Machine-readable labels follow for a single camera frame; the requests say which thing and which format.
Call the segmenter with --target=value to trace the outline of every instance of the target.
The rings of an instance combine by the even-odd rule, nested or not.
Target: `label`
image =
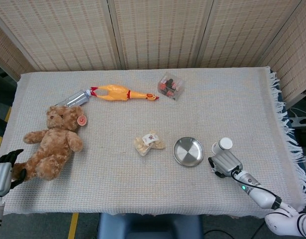
[[[87,123],[87,117],[86,116],[79,116],[77,119],[79,126],[85,126]]]
[[[143,141],[144,141],[144,144],[146,144],[147,146],[152,143],[152,142],[155,142],[155,141],[158,141],[158,136],[156,134],[153,134],[153,133],[150,133],[150,134],[147,134],[145,135],[144,137],[142,137]]]

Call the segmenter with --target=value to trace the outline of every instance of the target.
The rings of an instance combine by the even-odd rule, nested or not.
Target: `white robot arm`
[[[218,177],[232,177],[259,207],[274,209],[265,216],[265,222],[273,233],[306,238],[306,214],[298,213],[293,207],[283,203],[280,197],[265,189],[251,174],[242,170],[242,163],[230,150],[222,150],[208,160]]]
[[[12,168],[21,152],[23,152],[23,149],[18,149],[9,154],[3,155],[0,158],[0,227],[4,210],[4,201],[2,200],[2,197],[5,196],[10,189],[21,184],[26,177],[26,170],[23,169],[20,173],[20,179],[13,182],[11,181]]]

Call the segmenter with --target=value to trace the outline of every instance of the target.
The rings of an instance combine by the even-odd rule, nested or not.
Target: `rubber chicken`
[[[97,89],[107,90],[108,95],[98,96],[94,92]],[[127,101],[129,99],[147,99],[148,101],[154,101],[159,99],[159,97],[154,94],[145,94],[141,92],[131,91],[127,87],[119,85],[91,87],[91,95],[107,101]]]

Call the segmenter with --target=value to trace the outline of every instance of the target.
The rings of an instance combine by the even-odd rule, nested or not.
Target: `white bottle cap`
[[[91,91],[90,90],[86,90],[85,92],[88,94],[88,96],[91,96]]]
[[[219,141],[219,146],[222,149],[231,149],[232,148],[232,140],[228,137],[223,137]]]

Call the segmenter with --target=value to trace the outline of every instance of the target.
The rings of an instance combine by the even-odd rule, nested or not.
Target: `floor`
[[[306,110],[306,102],[296,107]],[[5,119],[8,106],[0,104],[0,118]],[[75,225],[74,217],[69,213],[47,213],[30,215],[5,215],[3,218],[0,239],[95,239],[99,214],[78,214]],[[229,216],[203,216],[204,232],[209,230],[223,230],[231,234],[235,239],[249,239],[262,224],[263,219],[243,217],[233,219]],[[228,239],[229,236],[222,232],[211,232],[205,239]],[[297,237],[279,237],[264,225],[257,233],[255,239],[294,239]]]

